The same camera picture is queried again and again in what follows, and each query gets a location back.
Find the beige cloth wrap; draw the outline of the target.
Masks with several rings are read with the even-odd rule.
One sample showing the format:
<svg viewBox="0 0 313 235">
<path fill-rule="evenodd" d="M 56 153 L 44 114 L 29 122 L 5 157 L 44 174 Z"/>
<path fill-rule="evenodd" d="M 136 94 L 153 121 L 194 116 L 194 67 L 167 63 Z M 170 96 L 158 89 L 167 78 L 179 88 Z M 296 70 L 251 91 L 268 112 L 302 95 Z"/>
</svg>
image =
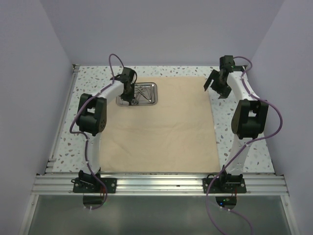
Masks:
<svg viewBox="0 0 313 235">
<path fill-rule="evenodd" d="M 143 77 L 154 82 L 157 103 L 108 105 L 100 166 L 110 172 L 209 173 L 220 170 L 205 78 Z"/>
</svg>

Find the steel surgical scissors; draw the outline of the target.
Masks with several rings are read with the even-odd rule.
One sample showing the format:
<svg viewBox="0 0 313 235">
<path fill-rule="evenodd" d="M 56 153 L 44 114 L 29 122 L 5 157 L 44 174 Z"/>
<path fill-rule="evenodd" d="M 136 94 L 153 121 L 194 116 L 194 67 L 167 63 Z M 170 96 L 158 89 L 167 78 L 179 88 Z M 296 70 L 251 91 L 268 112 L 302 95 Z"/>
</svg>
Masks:
<svg viewBox="0 0 313 235">
<path fill-rule="evenodd" d="M 151 85 L 135 85 L 135 97 L 138 102 L 152 102 Z"/>
</svg>

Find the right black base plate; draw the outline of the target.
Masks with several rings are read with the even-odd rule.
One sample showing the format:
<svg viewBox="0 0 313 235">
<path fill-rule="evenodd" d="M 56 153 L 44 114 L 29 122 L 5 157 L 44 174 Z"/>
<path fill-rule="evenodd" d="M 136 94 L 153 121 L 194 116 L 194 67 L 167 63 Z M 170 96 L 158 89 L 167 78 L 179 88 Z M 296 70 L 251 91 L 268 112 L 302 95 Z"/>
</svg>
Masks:
<svg viewBox="0 0 313 235">
<path fill-rule="evenodd" d="M 202 186 L 204 193 L 247 193 L 246 183 L 243 178 L 236 178 L 230 180 L 220 180 L 217 178 L 212 183 L 211 187 L 209 188 L 213 178 L 203 178 L 202 179 Z"/>
</svg>

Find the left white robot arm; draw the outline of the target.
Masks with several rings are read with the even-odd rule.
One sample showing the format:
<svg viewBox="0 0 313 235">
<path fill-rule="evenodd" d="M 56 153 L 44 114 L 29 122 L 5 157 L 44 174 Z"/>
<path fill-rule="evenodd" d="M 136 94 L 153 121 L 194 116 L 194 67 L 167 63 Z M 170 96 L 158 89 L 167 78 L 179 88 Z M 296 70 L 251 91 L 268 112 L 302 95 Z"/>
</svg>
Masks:
<svg viewBox="0 0 313 235">
<path fill-rule="evenodd" d="M 107 106 L 120 97 L 130 103 L 134 99 L 135 82 L 113 81 L 92 94 L 82 94 L 77 114 L 70 126 L 70 133 L 85 137 L 85 168 L 78 174 L 76 186 L 97 192 L 107 186 L 100 176 L 100 137 L 107 124 Z"/>
</svg>

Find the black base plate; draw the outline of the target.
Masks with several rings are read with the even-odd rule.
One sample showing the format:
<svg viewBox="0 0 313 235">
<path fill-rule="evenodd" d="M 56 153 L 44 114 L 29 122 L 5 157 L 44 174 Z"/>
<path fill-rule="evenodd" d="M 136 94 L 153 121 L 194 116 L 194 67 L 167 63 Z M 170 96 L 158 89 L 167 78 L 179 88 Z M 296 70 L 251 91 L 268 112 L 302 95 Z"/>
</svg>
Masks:
<svg viewBox="0 0 313 235">
<path fill-rule="evenodd" d="M 100 180 L 106 186 L 106 188 L 103 188 L 103 185 L 93 177 L 87 179 L 87 181 L 84 181 L 77 177 L 71 180 L 71 182 L 73 183 L 72 191 L 74 193 L 116 193 L 116 178 L 100 178 Z"/>
<path fill-rule="evenodd" d="M 202 179 L 202 186 L 204 193 L 247 193 L 246 183 L 243 178 L 236 178 L 230 180 L 220 180 L 217 178 L 212 183 L 211 187 L 209 188 L 213 178 L 203 178 Z"/>
</svg>

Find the aluminium rail frame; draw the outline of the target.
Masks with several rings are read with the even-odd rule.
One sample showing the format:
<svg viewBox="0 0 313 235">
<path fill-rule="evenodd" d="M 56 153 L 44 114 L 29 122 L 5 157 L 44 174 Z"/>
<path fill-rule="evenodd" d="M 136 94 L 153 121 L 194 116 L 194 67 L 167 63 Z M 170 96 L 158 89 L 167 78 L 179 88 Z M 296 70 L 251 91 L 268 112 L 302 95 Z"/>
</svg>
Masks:
<svg viewBox="0 0 313 235">
<path fill-rule="evenodd" d="M 166 173 L 108 173 L 103 178 L 116 178 L 116 196 L 204 196 L 204 174 Z M 36 176 L 33 195 L 74 195 L 72 179 L 75 174 L 46 174 Z M 285 196 L 288 188 L 283 176 L 273 174 L 244 174 L 246 196 Z"/>
</svg>

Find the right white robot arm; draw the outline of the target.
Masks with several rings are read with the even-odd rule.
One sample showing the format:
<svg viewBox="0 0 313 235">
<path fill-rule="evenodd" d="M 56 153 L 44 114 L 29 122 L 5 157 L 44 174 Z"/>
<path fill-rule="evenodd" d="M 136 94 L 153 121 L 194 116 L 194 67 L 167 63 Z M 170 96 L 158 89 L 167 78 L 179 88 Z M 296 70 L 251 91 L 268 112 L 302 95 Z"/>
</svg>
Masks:
<svg viewBox="0 0 313 235">
<path fill-rule="evenodd" d="M 234 140 L 229 158 L 217 176 L 208 175 L 203 180 L 203 187 L 209 193 L 245 193 L 244 164 L 252 140 L 256 140 L 264 131 L 268 104 L 260 101 L 240 66 L 231 67 L 230 70 L 213 70 L 204 85 L 205 90 L 208 88 L 216 91 L 220 98 L 234 93 L 237 107 L 231 120 Z"/>
</svg>

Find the steel instrument tray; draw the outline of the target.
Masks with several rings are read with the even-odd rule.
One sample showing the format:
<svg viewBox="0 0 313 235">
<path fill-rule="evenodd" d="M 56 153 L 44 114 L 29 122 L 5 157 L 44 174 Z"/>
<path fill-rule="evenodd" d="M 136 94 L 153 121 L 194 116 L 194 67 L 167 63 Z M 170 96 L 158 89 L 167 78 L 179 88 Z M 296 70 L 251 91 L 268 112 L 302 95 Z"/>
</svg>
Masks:
<svg viewBox="0 0 313 235">
<path fill-rule="evenodd" d="M 140 82 L 134 84 L 134 94 L 132 101 L 122 100 L 120 96 L 116 98 L 118 106 L 150 106 L 157 104 L 157 85 L 154 82 Z"/>
</svg>

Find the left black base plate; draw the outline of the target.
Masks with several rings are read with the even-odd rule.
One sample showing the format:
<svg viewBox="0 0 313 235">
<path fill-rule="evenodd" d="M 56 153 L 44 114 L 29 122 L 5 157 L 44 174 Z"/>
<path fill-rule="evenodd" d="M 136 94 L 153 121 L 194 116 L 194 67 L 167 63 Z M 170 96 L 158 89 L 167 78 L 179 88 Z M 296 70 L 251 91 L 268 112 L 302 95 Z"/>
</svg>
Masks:
<svg viewBox="0 0 313 235">
<path fill-rule="evenodd" d="M 93 177 L 87 179 L 87 181 L 84 181 L 77 177 L 71 180 L 71 182 L 73 183 L 72 191 L 74 193 L 116 193 L 116 178 L 100 178 L 100 180 L 106 186 L 106 188 L 103 188 L 103 185 Z"/>
</svg>

